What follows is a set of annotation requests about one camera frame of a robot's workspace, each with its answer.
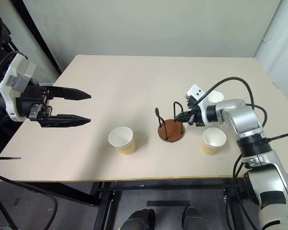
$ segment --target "white wall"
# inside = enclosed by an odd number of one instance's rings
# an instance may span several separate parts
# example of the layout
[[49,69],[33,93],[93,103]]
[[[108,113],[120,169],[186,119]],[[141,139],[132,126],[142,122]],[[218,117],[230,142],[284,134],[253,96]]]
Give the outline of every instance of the white wall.
[[279,0],[24,0],[65,69],[77,54],[253,57]]
[[9,28],[16,47],[28,56],[31,62],[37,64],[36,71],[43,73],[38,76],[38,81],[54,83],[59,74],[9,0],[0,0],[0,17]]
[[256,58],[288,98],[288,0],[282,0]]

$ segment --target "white table top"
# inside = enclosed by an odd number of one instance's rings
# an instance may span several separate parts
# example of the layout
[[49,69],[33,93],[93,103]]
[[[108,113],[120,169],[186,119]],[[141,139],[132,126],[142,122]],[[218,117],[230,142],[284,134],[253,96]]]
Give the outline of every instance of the white table top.
[[[220,152],[208,156],[201,150],[205,127],[185,124],[185,136],[167,143],[158,136],[155,115],[158,107],[164,119],[172,118],[174,101],[187,110],[184,96],[192,84],[207,91],[230,76],[244,78],[255,103],[267,110],[268,137],[288,132],[288,100],[254,58],[79,55],[55,85],[85,91],[92,99],[54,99],[51,105],[53,115],[75,114],[92,121],[78,127],[41,128],[26,120],[0,155],[21,160],[0,161],[0,175],[15,181],[59,182],[230,177],[240,151],[229,127],[214,125],[228,140]],[[217,90],[225,100],[250,101],[238,81]],[[136,151],[131,156],[121,155],[108,143],[109,132],[120,126],[134,131]],[[288,173],[288,137],[271,145]]]

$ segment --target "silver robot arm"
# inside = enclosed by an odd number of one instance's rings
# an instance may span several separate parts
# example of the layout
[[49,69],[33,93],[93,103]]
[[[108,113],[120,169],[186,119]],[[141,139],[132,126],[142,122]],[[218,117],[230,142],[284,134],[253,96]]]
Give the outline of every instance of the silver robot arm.
[[205,98],[193,106],[203,95],[204,92],[193,85],[186,96],[192,110],[177,115],[175,120],[197,126],[209,126],[212,122],[230,125],[236,134],[244,167],[249,169],[245,174],[248,193],[260,207],[260,229],[288,230],[288,176],[256,112],[240,99],[210,103]]

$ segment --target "metal hook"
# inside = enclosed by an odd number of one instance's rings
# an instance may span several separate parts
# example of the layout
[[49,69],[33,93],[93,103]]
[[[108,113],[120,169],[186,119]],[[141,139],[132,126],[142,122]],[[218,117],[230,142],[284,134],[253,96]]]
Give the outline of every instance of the metal hook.
[[162,127],[160,120],[162,121],[162,123],[163,123],[163,125],[164,125],[165,140],[167,140],[167,139],[168,139],[167,128],[166,128],[166,126],[165,126],[165,121],[163,120],[162,117],[160,117],[159,109],[158,109],[158,108],[155,109],[155,114],[156,114],[156,116],[158,117],[159,127]]
[[[176,121],[175,121],[175,117],[176,117],[176,104],[180,106],[180,108],[181,108],[181,113],[183,114],[183,107],[182,107],[182,105],[181,105],[179,102],[174,102],[174,103],[173,103],[173,107],[174,107],[174,122],[176,122]],[[180,125],[180,133],[181,133],[181,134],[183,133],[182,122],[181,122],[181,125]]]

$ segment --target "white paper cup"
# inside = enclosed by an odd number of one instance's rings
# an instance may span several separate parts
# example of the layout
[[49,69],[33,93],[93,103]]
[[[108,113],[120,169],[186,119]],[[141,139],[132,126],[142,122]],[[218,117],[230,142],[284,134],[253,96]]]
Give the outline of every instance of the white paper cup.
[[131,155],[135,150],[133,132],[128,127],[118,127],[108,136],[109,143],[124,155]]
[[208,94],[207,98],[212,103],[218,103],[224,100],[224,95],[219,91],[213,90],[210,94]]
[[203,132],[202,149],[208,155],[214,155],[226,143],[225,133],[215,127],[207,128]]

